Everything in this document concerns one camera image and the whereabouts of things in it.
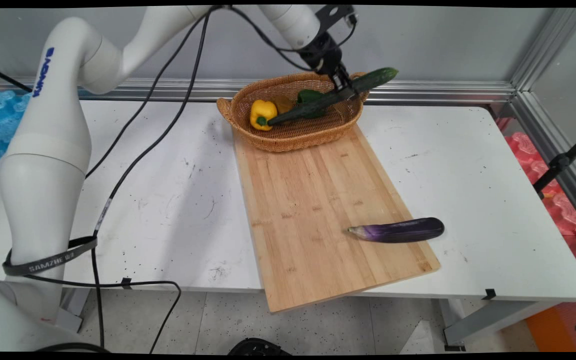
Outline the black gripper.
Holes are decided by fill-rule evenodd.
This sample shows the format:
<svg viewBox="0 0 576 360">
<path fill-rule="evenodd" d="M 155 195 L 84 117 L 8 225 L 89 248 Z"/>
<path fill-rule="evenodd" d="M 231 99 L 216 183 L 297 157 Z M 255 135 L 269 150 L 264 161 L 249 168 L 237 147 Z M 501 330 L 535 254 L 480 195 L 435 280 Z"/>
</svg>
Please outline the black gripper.
<svg viewBox="0 0 576 360">
<path fill-rule="evenodd" d="M 342 50 L 329 32 L 318 34 L 311 43 L 300 48 L 298 53 L 311 72 L 332 76 L 335 92 L 356 92 L 347 70 L 338 70 L 342 63 Z"/>
</svg>

